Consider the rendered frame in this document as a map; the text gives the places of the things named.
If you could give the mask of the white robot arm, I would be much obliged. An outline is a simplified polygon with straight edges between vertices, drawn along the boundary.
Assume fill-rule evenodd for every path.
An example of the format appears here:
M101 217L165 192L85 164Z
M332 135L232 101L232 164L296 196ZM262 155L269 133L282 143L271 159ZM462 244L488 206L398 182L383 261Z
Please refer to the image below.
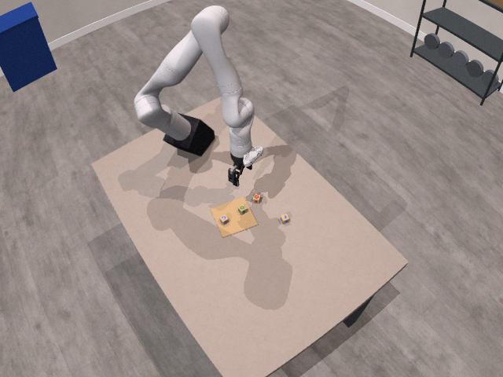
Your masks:
M189 121L161 104L159 94L164 87L178 85L203 53L221 94L222 117L230 127L230 152L237 158L244 158L244 166L249 167L263 154L263 147L252 147L255 109L249 99L240 98L243 94L240 77L223 49L221 34L228 25L229 14L219 5L198 13L191 23L191 31L165 57L135 97L134 106L141 123L158 128L177 141L185 140L191 132Z

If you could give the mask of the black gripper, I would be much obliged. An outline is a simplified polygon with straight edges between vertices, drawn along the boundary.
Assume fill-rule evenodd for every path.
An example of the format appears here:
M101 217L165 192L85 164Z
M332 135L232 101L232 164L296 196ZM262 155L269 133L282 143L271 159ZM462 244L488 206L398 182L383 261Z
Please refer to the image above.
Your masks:
M242 175L242 172L243 172L243 169L245 168L244 166L244 163L243 163L243 159L244 158L237 158L235 156L233 156L231 153L231 159L232 161L234 162L233 164L233 168L229 168L228 169L228 181L232 182L233 185L235 186L239 186L239 177L240 175ZM236 171L236 169L238 169L240 172ZM236 177L236 174L237 174L237 177Z

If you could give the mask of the tan square mat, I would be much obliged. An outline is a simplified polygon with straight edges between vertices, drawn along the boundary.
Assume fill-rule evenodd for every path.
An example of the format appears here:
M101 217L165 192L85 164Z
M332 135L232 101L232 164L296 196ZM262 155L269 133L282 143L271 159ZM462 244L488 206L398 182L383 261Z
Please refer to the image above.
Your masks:
M238 207L242 204L247 207L247 212L241 215ZM223 238L258 225L244 197L212 207L211 212ZM229 219L225 225L219 220L224 214Z

